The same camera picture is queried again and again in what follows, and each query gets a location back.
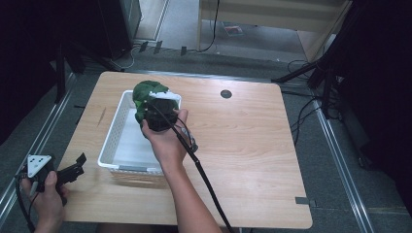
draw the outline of black wire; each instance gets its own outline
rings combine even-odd
[[[216,7],[216,14],[215,14],[215,24],[213,26],[213,40],[212,40],[212,43],[210,43],[208,48],[206,48],[204,50],[198,50],[197,52],[207,51],[213,45],[213,43],[215,43],[215,39],[216,39],[216,21],[218,20],[218,12],[219,12],[219,5],[220,4],[221,4],[221,0],[218,0],[218,6]]]
[[[291,71],[291,65],[292,65],[292,63],[294,63],[294,62],[296,62],[296,61],[303,61],[303,62],[304,62],[300,68],[302,68],[303,66],[309,64],[309,62],[307,62],[307,61],[305,61],[305,60],[293,60],[293,61],[291,61],[291,62],[288,63],[288,71],[289,71],[289,73],[292,72],[292,71]],[[306,80],[307,78],[309,78],[308,75],[306,75],[306,74],[303,74],[303,75],[304,75],[305,77],[297,76],[297,78],[304,79],[304,80]]]
[[[291,129],[292,129],[295,125],[299,125],[299,126],[302,125],[306,118],[308,118],[310,115],[312,115],[313,113],[315,113],[315,112],[316,112],[317,110],[319,110],[320,108],[321,108],[321,107],[318,107],[318,108],[312,110],[311,112],[309,112],[308,114],[306,114],[304,117],[302,117],[301,119],[299,119],[296,123],[294,123],[294,124],[291,126]]]
[[[207,178],[206,173],[203,170],[202,165],[200,164],[200,160],[196,157],[194,152],[190,149],[188,143],[185,141],[185,139],[182,137],[182,135],[178,132],[178,130],[173,126],[173,124],[167,119],[167,117],[155,105],[153,105],[149,102],[146,102],[146,103],[150,104],[164,118],[164,120],[170,125],[170,128],[175,132],[175,134],[178,137],[179,141],[181,142],[182,146],[185,148],[185,150],[189,154],[190,158],[193,160],[194,164],[196,165],[196,168],[199,171],[199,174],[202,177],[203,181],[205,182],[207,188],[209,189],[210,195],[212,196],[213,202],[215,203],[215,206],[218,209],[218,212],[221,215],[221,217],[224,221],[224,224],[226,225],[226,227],[227,227],[227,229],[229,230],[230,233],[234,233],[234,230],[231,227],[229,221],[227,220],[227,217],[224,214],[224,211],[221,207],[221,204],[219,203],[218,197],[216,196],[215,191],[213,190],[213,187],[210,184],[209,179]]]
[[[322,99],[322,96],[311,95],[311,94],[302,94],[302,93],[299,93],[299,92],[293,92],[293,91],[288,91],[288,90],[282,90],[282,94],[297,95],[297,96],[302,96],[302,97],[314,97],[314,98],[317,98],[317,99]]]
[[[307,102],[307,103],[302,107],[302,109],[301,109],[300,112],[299,112],[299,116],[297,117],[297,121],[300,121],[300,118],[301,118],[301,116],[302,116],[303,110],[306,109],[306,107],[308,107],[309,104],[312,103],[312,101],[314,101],[314,100],[316,100],[316,98],[313,98],[313,99],[309,100],[309,102]],[[299,131],[299,128],[300,128],[300,124],[298,124],[297,127],[296,127],[296,136],[294,137],[294,141],[293,141],[293,144],[294,144],[295,147],[296,147],[296,144],[297,144],[297,140],[299,139],[299,132],[300,132],[300,131]]]
[[[39,195],[39,192],[36,193],[36,196],[34,196],[33,200],[30,202],[30,206],[28,207],[28,217],[31,218],[31,207],[33,206],[34,201],[36,200],[37,196]]]
[[[183,126],[186,128],[187,132],[188,132],[188,137],[189,137],[189,141],[190,141],[190,149],[193,152],[196,152],[199,148],[199,146],[196,143],[196,140],[194,139],[193,135],[191,134],[190,130],[188,129],[188,127],[186,126],[186,124],[177,117],[177,119],[183,124]]]
[[[21,212],[23,213],[24,218],[26,219],[28,229],[30,230],[30,232],[34,232],[36,230],[36,228],[34,227],[34,224],[30,219],[30,215],[25,210],[24,203],[23,203],[23,200],[21,198],[20,181],[21,181],[21,175],[17,175],[17,177],[16,177],[16,197],[17,197],[17,200],[18,200],[18,204],[20,205]]]

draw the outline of green object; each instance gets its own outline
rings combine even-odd
[[[136,105],[136,114],[134,115],[137,122],[140,124],[140,128],[143,127],[143,119],[145,118],[146,106],[144,101],[151,101],[153,97],[149,96],[150,92],[159,93],[166,92],[169,88],[155,81],[142,81],[134,86],[133,89],[133,102]]]

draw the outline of wooden table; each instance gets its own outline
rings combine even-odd
[[[215,20],[217,3],[199,0],[199,49],[202,19]],[[350,6],[349,0],[221,0],[218,21],[296,30],[308,61],[313,61],[330,35],[340,30]]]
[[[67,221],[176,224],[168,185],[118,183],[97,159],[125,90],[144,80],[159,81],[182,95],[196,152],[235,227],[309,228],[306,198],[280,87],[247,83],[125,73],[103,73],[60,163],[67,167],[84,152],[85,173],[74,183]],[[228,89],[232,97],[224,99]],[[192,160],[185,167],[196,190],[220,225],[206,185]]]

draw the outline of white container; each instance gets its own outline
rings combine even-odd
[[[161,176],[160,164],[135,114],[133,90],[127,90],[121,97],[97,163],[112,173]]]

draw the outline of metal frame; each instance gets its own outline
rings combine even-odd
[[[320,110],[320,102],[314,101],[313,105],[315,109],[318,109],[317,114],[319,122],[322,126],[322,129],[324,130],[327,143],[332,153],[333,160],[345,188],[346,194],[348,195],[348,199],[351,204],[352,211],[354,212],[355,218],[358,222],[360,232],[375,232],[372,222],[369,218],[369,214],[367,213],[367,209],[361,199],[361,195],[355,185],[354,180],[352,179],[351,172],[349,171],[348,165],[346,164],[342,150],[340,149],[339,144],[336,140],[332,126],[330,125],[329,120],[325,118],[322,110]]]

